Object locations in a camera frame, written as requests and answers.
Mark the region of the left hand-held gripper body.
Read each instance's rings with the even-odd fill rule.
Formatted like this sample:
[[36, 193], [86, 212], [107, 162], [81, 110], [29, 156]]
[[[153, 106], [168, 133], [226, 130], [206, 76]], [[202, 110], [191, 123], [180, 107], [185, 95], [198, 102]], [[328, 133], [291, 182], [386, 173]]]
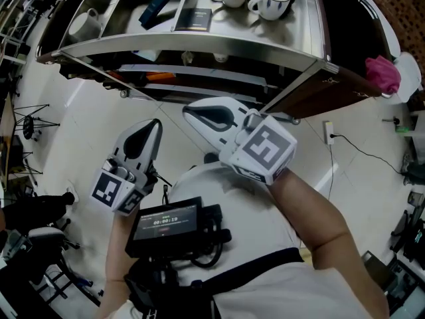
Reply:
[[128, 216], [153, 191], [156, 183], [157, 171], [152, 162], [147, 164], [146, 171], [142, 171], [140, 163], [131, 167], [117, 158], [108, 157], [97, 170], [90, 197], [112, 212]]

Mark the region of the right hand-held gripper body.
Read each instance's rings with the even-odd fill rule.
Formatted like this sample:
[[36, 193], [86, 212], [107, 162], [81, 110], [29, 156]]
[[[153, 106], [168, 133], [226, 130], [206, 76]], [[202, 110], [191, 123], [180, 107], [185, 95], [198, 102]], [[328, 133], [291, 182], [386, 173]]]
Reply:
[[272, 185], [294, 158], [297, 142], [273, 116], [251, 110], [218, 157], [238, 175]]

